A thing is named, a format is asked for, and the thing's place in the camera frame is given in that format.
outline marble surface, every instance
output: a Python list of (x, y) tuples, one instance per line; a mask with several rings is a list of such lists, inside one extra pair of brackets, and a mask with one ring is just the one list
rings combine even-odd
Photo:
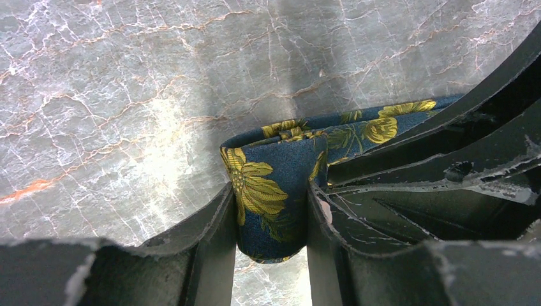
[[(466, 92), (539, 20), (541, 0), (2, 1), (0, 237), (138, 245), (220, 190), (227, 138)], [(305, 251), (237, 257), (232, 305), (310, 304)]]

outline yellow flower print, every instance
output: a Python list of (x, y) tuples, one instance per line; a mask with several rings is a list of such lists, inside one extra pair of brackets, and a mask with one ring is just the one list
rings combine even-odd
[(303, 131), (300, 127), (297, 126), (288, 131), (278, 131), (278, 134), (280, 135), (280, 138), (282, 138), (282, 140), (285, 140), (291, 137), (300, 136), (303, 134)]
[(263, 134), (265, 135), (265, 138), (275, 137), (278, 136), (280, 131), (287, 131), (289, 129), (293, 129), (296, 127), (300, 127), (303, 130), (310, 129), (309, 127), (305, 126), (306, 121), (299, 119), (291, 119), (286, 120), (282, 122), (278, 122), (275, 124), (271, 124), (270, 126), (264, 126), (261, 129), (263, 130)]
[(362, 131), (362, 137), (381, 144), (395, 137), (397, 130), (395, 118), (379, 118), (367, 122)]
[(323, 131), (317, 131), (317, 132), (306, 132), (306, 133), (302, 133), (300, 135), (296, 135), (295, 133), (292, 133), (293, 136), (292, 137), (287, 137), (288, 135), (284, 135), (284, 137), (282, 137), (282, 142), (298, 142), (300, 140), (305, 140), (305, 139), (313, 139), (313, 138), (316, 138), (316, 137), (319, 137), (319, 136), (323, 136), (325, 134), (325, 132)]
[(237, 198), (239, 225), (246, 222), (245, 209), (258, 215), (277, 215), (285, 208), (288, 195), (275, 181), (262, 178), (272, 173), (269, 164), (247, 163), (240, 148), (221, 148), (220, 153)]
[(324, 150), (323, 152), (318, 155), (318, 158), (316, 159), (316, 164), (314, 165), (314, 168), (312, 170), (312, 173), (310, 173), (310, 176), (308, 177), (308, 180), (315, 179), (319, 172), (325, 169), (325, 166), (327, 165), (327, 150)]
[(396, 117), (400, 115), (406, 115), (407, 113), (426, 112), (436, 106), (434, 100), (424, 100), (419, 102), (404, 103), (393, 106), (385, 106), (383, 110), (380, 110), (378, 114), (380, 118)]
[(351, 159), (351, 157), (349, 157), (349, 156), (344, 156), (344, 157), (341, 157), (341, 158), (339, 158), (339, 159), (337, 159), (337, 160), (335, 160), (335, 161), (333, 161), (333, 162), (330, 162), (330, 163), (329, 163), (329, 166), (333, 166), (333, 165), (339, 164), (339, 163), (341, 163), (341, 162), (343, 162), (343, 161), (348, 161), (348, 160), (350, 160), (350, 159)]
[(352, 110), (350, 112), (342, 113), (340, 124), (355, 122), (362, 117), (362, 110)]

